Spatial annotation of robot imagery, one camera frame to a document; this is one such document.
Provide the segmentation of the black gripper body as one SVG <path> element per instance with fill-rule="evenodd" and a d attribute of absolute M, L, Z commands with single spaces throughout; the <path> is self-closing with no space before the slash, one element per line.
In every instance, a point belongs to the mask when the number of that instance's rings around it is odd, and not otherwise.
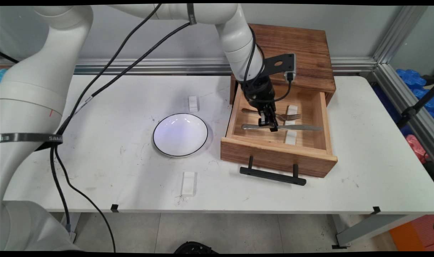
<path fill-rule="evenodd" d="M 263 111 L 265 106 L 274 102 L 275 91 L 268 76 L 249 80 L 242 84 L 242 91 L 246 101 L 257 111 Z"/>

